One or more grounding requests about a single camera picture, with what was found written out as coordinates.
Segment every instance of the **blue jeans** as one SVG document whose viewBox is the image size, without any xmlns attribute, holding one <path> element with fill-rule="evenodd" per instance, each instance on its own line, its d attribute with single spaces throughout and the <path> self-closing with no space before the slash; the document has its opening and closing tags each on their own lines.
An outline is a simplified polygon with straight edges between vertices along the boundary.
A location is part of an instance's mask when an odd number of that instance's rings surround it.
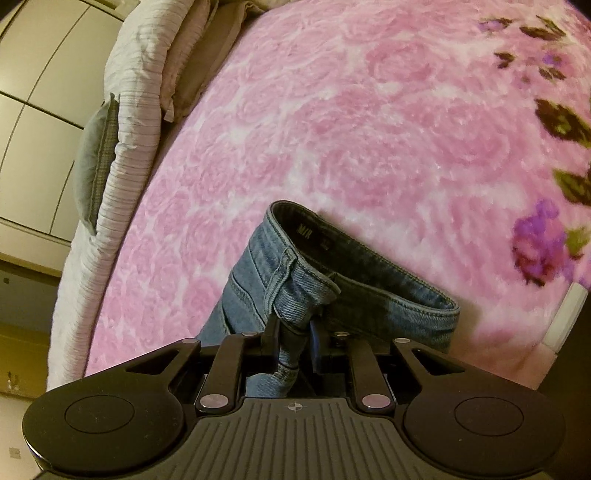
<svg viewBox="0 0 591 480">
<path fill-rule="evenodd" d="M 197 336 L 203 346 L 281 322 L 278 370 L 248 377 L 250 397 L 286 397 L 298 377 L 312 316 L 329 331 L 363 338 L 408 337 L 447 350 L 458 303 L 371 251 L 314 212 L 279 201 L 267 210 Z"/>
</svg>

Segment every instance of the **pink blanket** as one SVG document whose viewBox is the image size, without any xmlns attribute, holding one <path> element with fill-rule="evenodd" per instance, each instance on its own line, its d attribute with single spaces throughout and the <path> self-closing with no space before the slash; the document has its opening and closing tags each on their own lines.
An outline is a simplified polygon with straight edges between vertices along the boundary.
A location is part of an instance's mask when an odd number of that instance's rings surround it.
<svg viewBox="0 0 591 480">
<path fill-rule="evenodd" d="M 570 282 L 591 280 L 589 28 L 561 0 L 263 15 L 145 192 L 87 374 L 197 334 L 285 198 L 459 299 L 452 354 L 527 384 Z"/>
</svg>

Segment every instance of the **white cabinet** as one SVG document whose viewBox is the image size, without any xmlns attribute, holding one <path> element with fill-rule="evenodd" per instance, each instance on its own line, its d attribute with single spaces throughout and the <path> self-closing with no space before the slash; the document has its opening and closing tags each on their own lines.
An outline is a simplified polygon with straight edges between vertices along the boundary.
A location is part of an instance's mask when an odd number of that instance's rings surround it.
<svg viewBox="0 0 591 480">
<path fill-rule="evenodd" d="M 21 113 L 23 104 L 9 97 L 0 95 L 0 170 L 2 161 L 12 135 L 14 126 L 17 124 L 18 116 Z"/>
<path fill-rule="evenodd" d="M 51 232 L 81 133 L 47 113 L 24 107 L 0 170 L 0 217 Z"/>
<path fill-rule="evenodd" d="M 68 175 L 64 192 L 61 194 L 60 203 L 57 206 L 56 215 L 53 219 L 50 235 L 64 240 L 74 238 L 76 227 L 78 226 L 78 211 L 74 204 L 74 188 L 73 188 L 72 170 Z"/>
<path fill-rule="evenodd" d="M 88 8 L 79 0 L 29 0 L 0 42 L 0 90 L 28 100 L 51 56 Z"/>
<path fill-rule="evenodd" d="M 103 101 L 105 63 L 120 27 L 120 20 L 90 7 L 47 64 L 29 102 L 86 125 Z"/>
<path fill-rule="evenodd" d="M 103 101 L 115 14 L 80 0 L 27 0 L 0 23 L 0 259 L 63 268 L 78 224 L 70 173 Z"/>
</svg>

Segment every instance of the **black device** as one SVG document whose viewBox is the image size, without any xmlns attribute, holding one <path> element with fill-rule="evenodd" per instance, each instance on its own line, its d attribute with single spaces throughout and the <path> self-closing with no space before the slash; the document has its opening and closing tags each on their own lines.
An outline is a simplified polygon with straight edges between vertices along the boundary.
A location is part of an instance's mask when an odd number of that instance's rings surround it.
<svg viewBox="0 0 591 480">
<path fill-rule="evenodd" d="M 281 328 L 183 339 L 44 394 L 22 422 L 38 479 L 547 478 L 564 436 L 551 401 L 407 338 L 312 320 L 317 396 L 245 397 L 246 376 L 276 370 Z"/>
</svg>

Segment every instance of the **metal rivet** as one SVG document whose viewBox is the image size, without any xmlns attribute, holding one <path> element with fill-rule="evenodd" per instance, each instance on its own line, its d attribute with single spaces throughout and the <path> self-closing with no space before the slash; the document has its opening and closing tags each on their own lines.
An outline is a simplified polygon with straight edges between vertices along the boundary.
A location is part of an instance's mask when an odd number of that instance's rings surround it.
<svg viewBox="0 0 591 480">
<path fill-rule="evenodd" d="M 199 401 L 199 403 L 205 408 L 222 408 L 228 405 L 229 402 L 230 401 L 228 400 L 227 396 L 217 393 L 205 395 Z"/>
<path fill-rule="evenodd" d="M 390 405 L 390 399 L 386 395 L 380 395 L 379 393 L 372 393 L 366 395 L 361 400 L 363 405 L 367 408 L 386 408 Z"/>
</svg>

